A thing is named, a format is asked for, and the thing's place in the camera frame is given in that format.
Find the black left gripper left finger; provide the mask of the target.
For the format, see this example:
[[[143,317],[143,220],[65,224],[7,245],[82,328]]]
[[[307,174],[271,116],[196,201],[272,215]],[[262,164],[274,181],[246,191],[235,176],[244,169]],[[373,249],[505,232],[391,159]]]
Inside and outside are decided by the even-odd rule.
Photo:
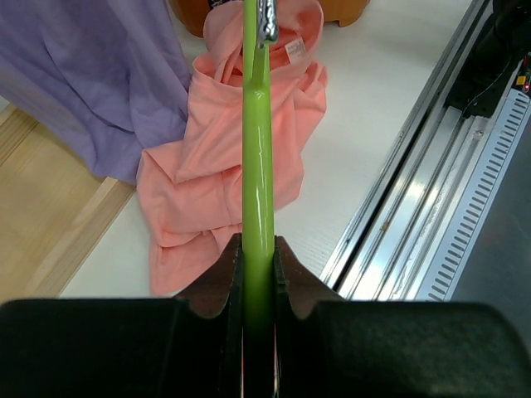
[[[1,307],[4,397],[238,397],[241,236],[171,298],[28,298]]]

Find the green hanger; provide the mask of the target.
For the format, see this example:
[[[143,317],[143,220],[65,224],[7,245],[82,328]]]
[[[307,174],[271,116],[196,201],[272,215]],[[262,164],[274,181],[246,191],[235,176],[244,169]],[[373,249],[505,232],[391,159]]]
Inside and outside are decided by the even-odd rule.
[[[243,395],[275,389],[275,252],[270,45],[275,15],[258,26],[257,1],[244,3],[242,108]]]

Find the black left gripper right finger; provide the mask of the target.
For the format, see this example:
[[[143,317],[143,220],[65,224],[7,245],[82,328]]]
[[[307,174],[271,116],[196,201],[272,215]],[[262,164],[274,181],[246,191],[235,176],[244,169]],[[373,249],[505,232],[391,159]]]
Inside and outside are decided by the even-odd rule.
[[[530,355],[480,303],[348,301],[275,240],[283,397],[527,397]]]

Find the pink t shirt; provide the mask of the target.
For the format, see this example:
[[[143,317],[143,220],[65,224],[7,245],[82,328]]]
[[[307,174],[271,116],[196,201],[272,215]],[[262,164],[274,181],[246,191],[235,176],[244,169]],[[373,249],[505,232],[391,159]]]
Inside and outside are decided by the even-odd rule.
[[[316,1],[281,1],[270,49],[274,203],[300,194],[302,151],[326,111],[328,74],[314,58],[324,25]],[[243,5],[207,14],[206,51],[192,64],[182,140],[142,152],[137,195],[150,229],[154,294],[186,288],[241,230]]]

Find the purple t shirt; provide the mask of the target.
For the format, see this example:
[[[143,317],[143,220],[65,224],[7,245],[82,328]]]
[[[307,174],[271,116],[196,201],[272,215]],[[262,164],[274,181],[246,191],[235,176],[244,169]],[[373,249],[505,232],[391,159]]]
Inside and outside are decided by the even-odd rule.
[[[1,95],[99,177],[181,140],[191,76],[164,1],[4,1]]]

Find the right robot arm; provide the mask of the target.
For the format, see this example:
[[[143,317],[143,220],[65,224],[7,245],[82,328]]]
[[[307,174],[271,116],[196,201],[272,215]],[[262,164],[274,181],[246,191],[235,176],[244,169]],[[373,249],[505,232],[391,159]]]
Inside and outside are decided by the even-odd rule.
[[[463,116],[489,118],[516,66],[530,52],[530,1],[493,1],[446,105]]]

